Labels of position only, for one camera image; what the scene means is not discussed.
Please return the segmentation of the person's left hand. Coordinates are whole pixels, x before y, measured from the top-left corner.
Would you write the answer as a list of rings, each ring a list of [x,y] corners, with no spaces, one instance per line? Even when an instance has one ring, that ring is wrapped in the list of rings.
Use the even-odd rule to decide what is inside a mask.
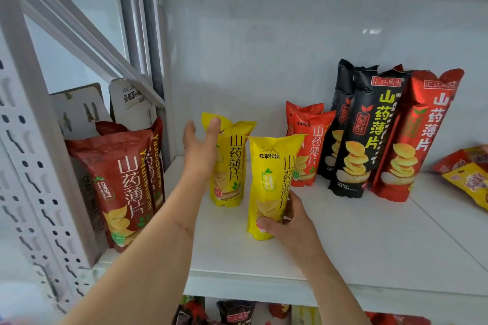
[[[186,185],[201,187],[210,178],[217,161],[217,146],[206,146],[196,136],[194,122],[186,124],[182,142],[185,149],[185,164],[182,181]]]

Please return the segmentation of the person's right hand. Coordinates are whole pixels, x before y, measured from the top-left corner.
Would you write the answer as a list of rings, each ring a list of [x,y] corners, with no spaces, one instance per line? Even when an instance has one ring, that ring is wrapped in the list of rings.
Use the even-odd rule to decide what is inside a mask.
[[[313,267],[327,256],[301,198],[294,191],[289,193],[286,212],[289,219],[282,222],[286,233],[274,238],[290,254],[297,267],[305,272],[308,267]]]

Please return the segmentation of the yellow chip bag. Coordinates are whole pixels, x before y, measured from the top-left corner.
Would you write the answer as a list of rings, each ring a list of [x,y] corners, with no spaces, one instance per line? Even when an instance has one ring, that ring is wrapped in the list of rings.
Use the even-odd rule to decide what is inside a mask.
[[[259,217],[282,222],[297,156],[306,134],[286,137],[249,137],[252,183],[247,231],[257,241],[272,239]]]
[[[241,204],[246,184],[248,136],[257,122],[238,121],[204,112],[201,122],[207,131],[213,118],[220,118],[217,139],[217,160],[210,179],[210,197],[216,206],[236,207]]]

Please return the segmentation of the person's left forearm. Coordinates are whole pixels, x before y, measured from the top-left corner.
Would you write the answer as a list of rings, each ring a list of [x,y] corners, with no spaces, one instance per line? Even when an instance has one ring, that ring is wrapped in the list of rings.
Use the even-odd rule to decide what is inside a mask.
[[[59,325],[170,325],[209,174],[185,170],[163,208]]]

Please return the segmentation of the person's right forearm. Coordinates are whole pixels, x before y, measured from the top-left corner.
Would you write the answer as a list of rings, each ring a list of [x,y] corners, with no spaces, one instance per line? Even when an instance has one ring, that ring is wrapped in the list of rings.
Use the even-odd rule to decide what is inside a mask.
[[[314,293],[322,325],[371,325],[324,251],[302,259],[298,267]]]

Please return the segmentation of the dark red chip bag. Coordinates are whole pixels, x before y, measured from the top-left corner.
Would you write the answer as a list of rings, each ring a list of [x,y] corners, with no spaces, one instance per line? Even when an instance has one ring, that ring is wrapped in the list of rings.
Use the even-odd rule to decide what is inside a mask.
[[[149,142],[146,155],[146,164],[148,167],[148,176],[150,180],[153,211],[156,213],[162,207],[165,201],[163,168],[160,157],[163,130],[162,119],[157,117],[150,129],[153,136]]]
[[[155,211],[146,164],[153,133],[118,132],[65,140],[70,156],[88,170],[111,241],[122,253],[152,220]]]
[[[124,125],[110,121],[96,121],[95,127],[100,136],[129,131]]]

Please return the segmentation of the small red snack packet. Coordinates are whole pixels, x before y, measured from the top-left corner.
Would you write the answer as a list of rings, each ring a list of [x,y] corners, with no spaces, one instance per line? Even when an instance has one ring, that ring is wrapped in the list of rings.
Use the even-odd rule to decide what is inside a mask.
[[[282,303],[269,303],[268,309],[273,318],[284,320],[291,311],[291,305]]]

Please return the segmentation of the orange-red chip bag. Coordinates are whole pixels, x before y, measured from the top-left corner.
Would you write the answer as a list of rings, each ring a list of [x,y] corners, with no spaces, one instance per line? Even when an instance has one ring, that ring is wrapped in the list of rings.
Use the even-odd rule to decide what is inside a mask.
[[[336,111],[309,114],[297,109],[290,110],[290,135],[303,134],[304,139],[296,156],[291,186],[313,186],[321,159],[321,153],[327,131]]]
[[[298,106],[290,101],[286,101],[285,110],[286,110],[286,121],[287,125],[290,126],[292,110],[297,110],[302,113],[311,114],[311,115],[318,115],[324,111],[324,103],[313,104],[309,106]]]

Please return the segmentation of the pale yellow snack packet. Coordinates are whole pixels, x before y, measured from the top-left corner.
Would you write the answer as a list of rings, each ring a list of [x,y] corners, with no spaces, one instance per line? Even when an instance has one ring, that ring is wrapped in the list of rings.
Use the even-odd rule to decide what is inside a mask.
[[[322,325],[319,309],[305,305],[292,305],[291,325]]]

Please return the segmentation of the white metal shelving unit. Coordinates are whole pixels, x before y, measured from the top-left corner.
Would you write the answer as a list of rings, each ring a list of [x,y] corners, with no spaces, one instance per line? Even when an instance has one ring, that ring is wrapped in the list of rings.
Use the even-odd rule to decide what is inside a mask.
[[[0,0],[2,317],[55,323],[44,313],[66,314],[118,256],[97,255],[51,94],[99,83],[108,107],[128,80],[163,118],[168,195],[187,119],[284,135],[285,100],[328,109],[340,58],[465,69],[422,171],[488,143],[488,0]],[[316,305],[276,240],[246,232],[251,179],[238,207],[205,195],[185,294]],[[488,324],[488,212],[442,177],[420,173],[404,203],[341,198],[322,177],[296,192],[364,310]]]

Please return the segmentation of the tall black chip bag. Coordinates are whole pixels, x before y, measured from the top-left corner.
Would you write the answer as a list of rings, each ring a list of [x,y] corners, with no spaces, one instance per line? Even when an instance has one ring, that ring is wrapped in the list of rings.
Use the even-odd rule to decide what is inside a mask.
[[[326,132],[318,168],[318,175],[328,180],[331,180],[334,175],[334,167],[345,129],[348,111],[355,93],[355,82],[353,80],[355,69],[365,69],[365,67],[356,67],[346,59],[340,59],[333,101],[330,108],[330,111],[335,111],[336,114]]]
[[[361,198],[376,171],[412,70],[398,67],[379,73],[356,69],[349,108],[329,189],[339,197]]]

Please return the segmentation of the white cardboard box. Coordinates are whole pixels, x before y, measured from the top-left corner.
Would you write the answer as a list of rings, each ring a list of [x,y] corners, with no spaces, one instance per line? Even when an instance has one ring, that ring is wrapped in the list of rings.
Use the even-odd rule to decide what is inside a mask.
[[[156,107],[128,80],[116,79],[109,84],[108,107],[105,105],[99,83],[73,88],[50,95],[58,125],[66,140],[82,140],[99,136],[97,121],[110,121],[124,125],[132,131],[150,127],[156,117]],[[112,248],[105,219],[96,201],[92,178],[77,159],[70,158],[82,198],[94,230],[100,256]]]

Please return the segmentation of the wide red snack packet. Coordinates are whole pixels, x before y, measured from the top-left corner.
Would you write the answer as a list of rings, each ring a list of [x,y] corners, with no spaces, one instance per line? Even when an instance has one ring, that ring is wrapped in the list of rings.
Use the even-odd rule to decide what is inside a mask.
[[[431,325],[431,321],[421,316],[399,315],[381,312],[365,312],[373,325]]]

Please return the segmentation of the flat red snack packet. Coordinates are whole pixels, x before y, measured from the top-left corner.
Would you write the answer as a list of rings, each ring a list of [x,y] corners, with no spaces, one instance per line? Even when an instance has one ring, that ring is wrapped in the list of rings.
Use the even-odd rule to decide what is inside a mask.
[[[432,170],[437,174],[444,174],[469,163],[475,163],[488,172],[488,144],[461,149],[445,156],[432,167]]]

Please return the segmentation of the flat yellow snack packet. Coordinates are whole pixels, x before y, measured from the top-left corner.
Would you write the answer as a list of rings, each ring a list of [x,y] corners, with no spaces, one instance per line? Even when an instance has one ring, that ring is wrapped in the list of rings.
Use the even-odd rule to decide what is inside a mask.
[[[488,172],[481,166],[471,162],[442,174],[442,177],[469,195],[479,207],[488,211]]]

